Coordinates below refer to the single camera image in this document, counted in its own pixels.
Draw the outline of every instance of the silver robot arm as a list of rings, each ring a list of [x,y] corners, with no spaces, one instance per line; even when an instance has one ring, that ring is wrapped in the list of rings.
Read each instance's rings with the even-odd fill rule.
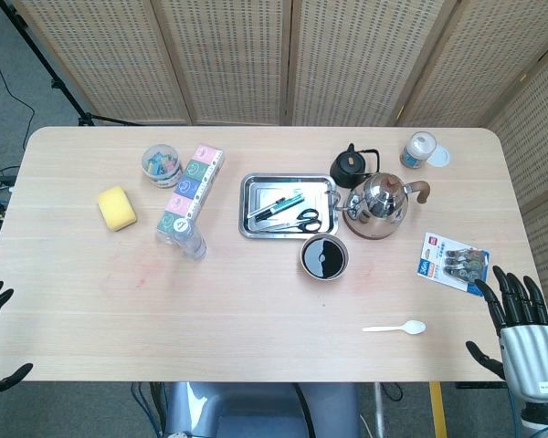
[[[543,295],[531,278],[522,282],[498,266],[493,273],[500,283],[501,301],[482,281],[476,285],[487,301],[500,338],[503,363],[467,342],[471,356],[507,381],[510,391],[526,402],[522,411],[522,436],[548,436],[548,311]]]

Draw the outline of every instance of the wooden table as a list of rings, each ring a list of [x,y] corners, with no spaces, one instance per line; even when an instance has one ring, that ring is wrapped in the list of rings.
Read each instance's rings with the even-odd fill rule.
[[[446,168],[404,168],[406,128],[46,128],[33,134],[0,235],[0,279],[15,289],[0,315],[0,378],[26,361],[35,381],[486,381],[465,349],[499,357],[482,298],[416,275],[426,231],[489,249],[492,262],[536,278],[497,137],[431,129]],[[196,263],[157,242],[170,197],[142,174],[143,151],[173,145],[186,163],[199,142],[226,163],[198,225]],[[381,241],[338,236],[345,275],[318,282],[300,268],[302,241],[249,240],[237,230],[250,172],[328,172],[350,142],[377,148],[382,169],[426,179],[428,203]],[[138,222],[105,227],[99,192],[120,184]],[[490,284],[495,281],[490,276]],[[427,331],[363,333],[407,319]]]

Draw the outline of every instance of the stainless steel kettle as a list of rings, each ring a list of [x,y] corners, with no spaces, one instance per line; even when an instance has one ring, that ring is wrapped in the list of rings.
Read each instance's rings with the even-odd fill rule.
[[[351,190],[345,201],[343,218],[357,235],[366,239],[383,239],[400,225],[408,210],[408,195],[419,192],[418,202],[425,203],[430,194],[426,181],[404,184],[391,173],[375,173]]]

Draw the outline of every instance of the tripod stand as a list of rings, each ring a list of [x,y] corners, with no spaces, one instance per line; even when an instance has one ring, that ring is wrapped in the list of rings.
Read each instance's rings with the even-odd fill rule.
[[[73,106],[75,111],[79,114],[79,126],[94,126],[95,125],[93,122],[94,120],[109,121],[109,122],[118,123],[124,126],[140,126],[138,123],[132,123],[126,120],[113,119],[111,117],[98,116],[85,111],[81,107],[81,105],[79,105],[79,102],[77,102],[73,94],[71,94],[71,92],[67,88],[67,85],[65,84],[63,79],[61,79],[61,77],[57,74],[57,72],[51,67],[51,65],[48,63],[47,59],[43,56],[43,54],[41,53],[40,49],[37,47],[33,39],[27,33],[27,31],[25,30],[26,23],[24,23],[22,18],[18,16],[15,13],[15,11],[11,9],[5,3],[5,0],[0,0],[0,9],[2,9],[2,11],[10,20],[10,23],[13,24],[13,26],[18,31],[20,36],[25,40],[26,44],[30,47],[30,49],[33,51],[33,53],[38,58],[40,63],[43,65],[43,67],[47,70],[48,74],[51,76],[51,87],[53,89],[60,89],[63,95],[69,101],[69,103]]]

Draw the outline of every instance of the small bottle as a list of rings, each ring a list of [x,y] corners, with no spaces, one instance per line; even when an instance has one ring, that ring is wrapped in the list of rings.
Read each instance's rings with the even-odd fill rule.
[[[205,239],[191,219],[184,217],[174,221],[173,240],[183,248],[184,255],[194,260],[201,260],[207,252]]]
[[[437,148],[437,139],[429,132],[414,134],[400,154],[400,162],[410,169],[422,166]]]

